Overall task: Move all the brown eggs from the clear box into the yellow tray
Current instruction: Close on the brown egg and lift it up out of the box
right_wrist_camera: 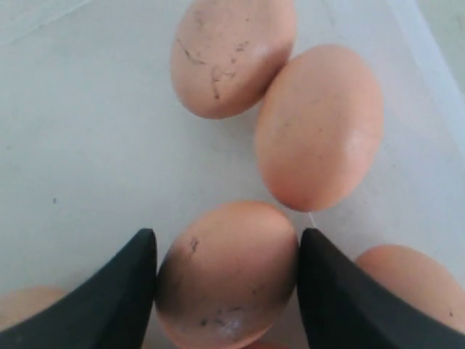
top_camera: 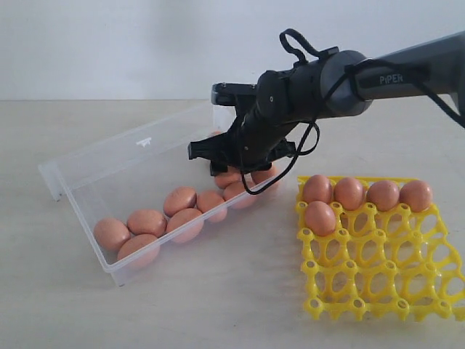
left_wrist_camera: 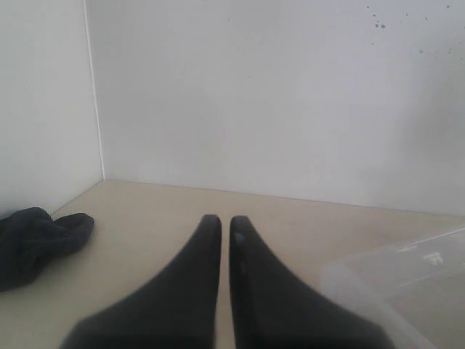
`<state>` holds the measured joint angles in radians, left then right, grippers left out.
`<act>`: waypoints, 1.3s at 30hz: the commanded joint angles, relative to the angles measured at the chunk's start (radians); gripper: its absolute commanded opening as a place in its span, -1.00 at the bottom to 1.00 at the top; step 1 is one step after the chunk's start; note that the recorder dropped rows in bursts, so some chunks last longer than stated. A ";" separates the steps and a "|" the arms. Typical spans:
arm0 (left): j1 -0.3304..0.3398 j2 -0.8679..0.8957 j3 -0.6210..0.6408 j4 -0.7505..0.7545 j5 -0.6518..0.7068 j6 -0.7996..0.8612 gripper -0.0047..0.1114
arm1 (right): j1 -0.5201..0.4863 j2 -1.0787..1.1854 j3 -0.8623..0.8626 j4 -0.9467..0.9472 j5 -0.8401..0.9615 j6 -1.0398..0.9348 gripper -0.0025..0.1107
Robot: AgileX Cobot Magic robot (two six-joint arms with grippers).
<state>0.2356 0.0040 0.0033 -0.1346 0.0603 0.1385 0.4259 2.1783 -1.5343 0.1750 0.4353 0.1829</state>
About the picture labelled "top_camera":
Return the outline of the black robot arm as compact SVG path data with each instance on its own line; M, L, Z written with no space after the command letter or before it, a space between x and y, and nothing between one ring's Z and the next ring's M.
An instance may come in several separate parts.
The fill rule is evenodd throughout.
M457 124L464 123L464 34L455 33L370 59L354 50L316 50L298 31L281 33L291 69L265 71L255 84L218 83L214 105L232 106L230 128L188 145L190 159L211 162L213 173L235 167L245 173L296 157L287 141L298 124L357 116L374 100L425 95Z

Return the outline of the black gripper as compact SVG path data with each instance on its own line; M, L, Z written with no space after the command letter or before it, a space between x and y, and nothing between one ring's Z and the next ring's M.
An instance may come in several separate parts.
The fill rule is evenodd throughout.
M256 85L255 103L247 111L235 108L236 119L224 134L192 141L187 147L190 160L216 161L246 173L268 169L284 157L293 158L295 142L285 140L297 125L290 121L286 73L265 71Z

